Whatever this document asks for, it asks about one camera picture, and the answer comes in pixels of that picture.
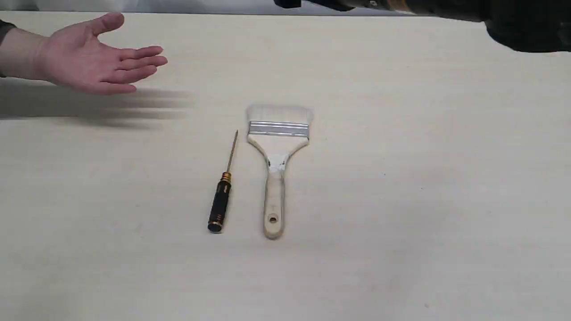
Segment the person's open hand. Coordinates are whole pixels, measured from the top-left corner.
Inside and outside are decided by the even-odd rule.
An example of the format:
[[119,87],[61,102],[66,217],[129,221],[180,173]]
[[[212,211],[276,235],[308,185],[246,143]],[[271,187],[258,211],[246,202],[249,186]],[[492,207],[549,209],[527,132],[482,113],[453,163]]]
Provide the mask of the person's open hand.
[[135,82],[154,75],[168,61],[159,45],[120,49],[99,40],[124,22],[122,13],[109,12],[55,31],[37,49],[35,79],[89,94],[134,93]]

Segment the person's forearm dark sleeve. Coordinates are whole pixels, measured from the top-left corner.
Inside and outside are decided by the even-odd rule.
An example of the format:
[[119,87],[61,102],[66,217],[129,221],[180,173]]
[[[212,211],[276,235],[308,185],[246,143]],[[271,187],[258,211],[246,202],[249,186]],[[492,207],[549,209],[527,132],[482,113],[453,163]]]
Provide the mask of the person's forearm dark sleeve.
[[41,67],[41,50],[47,39],[0,21],[1,77],[44,81],[46,76]]

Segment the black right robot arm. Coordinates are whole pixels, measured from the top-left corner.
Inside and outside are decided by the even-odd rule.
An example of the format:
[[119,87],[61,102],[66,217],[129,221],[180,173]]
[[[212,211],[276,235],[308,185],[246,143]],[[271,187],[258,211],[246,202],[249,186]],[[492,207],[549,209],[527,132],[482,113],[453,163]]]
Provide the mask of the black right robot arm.
[[571,50],[568,0],[316,0],[349,12],[356,8],[483,23],[500,45],[523,53]]

